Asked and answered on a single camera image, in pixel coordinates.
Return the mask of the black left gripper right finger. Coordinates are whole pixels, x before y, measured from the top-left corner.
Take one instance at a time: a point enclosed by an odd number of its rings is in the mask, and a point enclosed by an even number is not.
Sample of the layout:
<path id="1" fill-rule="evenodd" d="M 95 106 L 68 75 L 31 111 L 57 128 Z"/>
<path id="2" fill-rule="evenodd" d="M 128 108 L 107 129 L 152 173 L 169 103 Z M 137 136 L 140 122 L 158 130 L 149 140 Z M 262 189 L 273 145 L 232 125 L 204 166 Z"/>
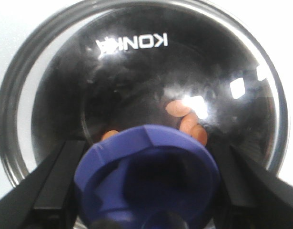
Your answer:
<path id="1" fill-rule="evenodd" d="M 293 229 L 293 187 L 226 142 L 208 145 L 221 176 L 217 229 Z"/>

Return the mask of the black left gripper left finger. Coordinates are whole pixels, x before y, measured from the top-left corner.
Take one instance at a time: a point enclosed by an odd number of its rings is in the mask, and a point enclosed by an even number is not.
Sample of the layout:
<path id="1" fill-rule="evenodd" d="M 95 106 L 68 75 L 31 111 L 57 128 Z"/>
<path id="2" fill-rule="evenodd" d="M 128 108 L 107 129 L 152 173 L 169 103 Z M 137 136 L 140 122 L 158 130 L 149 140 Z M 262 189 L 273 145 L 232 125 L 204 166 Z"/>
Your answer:
<path id="1" fill-rule="evenodd" d="M 74 173 L 86 143 L 66 141 L 0 200 L 0 229 L 71 229 L 78 207 Z"/>

